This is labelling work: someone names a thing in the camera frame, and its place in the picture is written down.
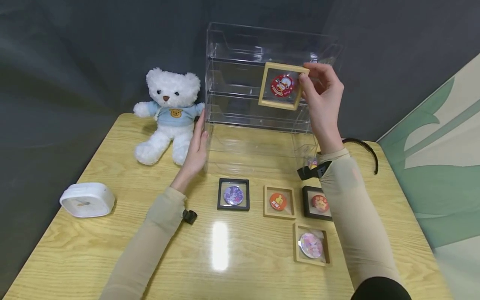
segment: clear acrylic display case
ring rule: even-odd
[[[295,111],[259,106],[264,65],[333,64],[342,49],[336,42],[333,36],[209,24],[205,74],[208,172],[297,178],[296,170],[317,149],[308,106],[303,99]],[[291,135],[288,143],[285,134]]]

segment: table surface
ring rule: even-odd
[[[78,182],[99,181],[117,202],[108,216],[79,219],[63,208],[11,286],[6,300],[97,299],[118,257],[144,220],[155,197],[179,170],[171,147],[160,162],[137,163],[134,147],[155,129],[152,120],[121,115]],[[264,135],[259,129],[237,129]],[[283,133],[285,139],[290,134]],[[370,153],[347,144],[357,160],[368,193],[385,225],[403,284],[413,299],[451,299],[432,251],[398,185],[380,146],[379,173]],[[217,210],[218,179],[202,174],[187,191],[186,206],[198,214],[194,225],[182,224],[147,289],[145,299],[349,299],[353,287],[333,222],[306,219],[328,236],[331,265],[293,260],[292,220],[263,216],[264,185],[295,188],[300,212],[301,187],[307,182],[249,176],[250,211]]]

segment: teddy bear ear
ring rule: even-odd
[[[198,88],[198,90],[200,90],[200,79],[197,77],[197,75],[193,73],[186,73],[185,78],[190,82],[191,85],[194,85]]]
[[[162,72],[163,71],[160,68],[153,68],[150,71],[148,71],[147,76],[146,76],[147,84],[150,80],[159,76]]]

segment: teddy bear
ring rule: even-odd
[[[135,104],[133,112],[140,118],[153,116],[157,130],[148,141],[137,145],[135,158],[144,165],[153,165],[173,140],[173,162],[181,166],[193,136],[193,120],[204,109],[203,103],[195,104],[200,79],[193,73],[183,75],[154,68],[146,81],[153,101]]]

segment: bear face patch on shirt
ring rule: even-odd
[[[170,108],[170,115],[174,118],[180,118],[181,117],[181,112],[183,109],[176,109],[176,108]]]

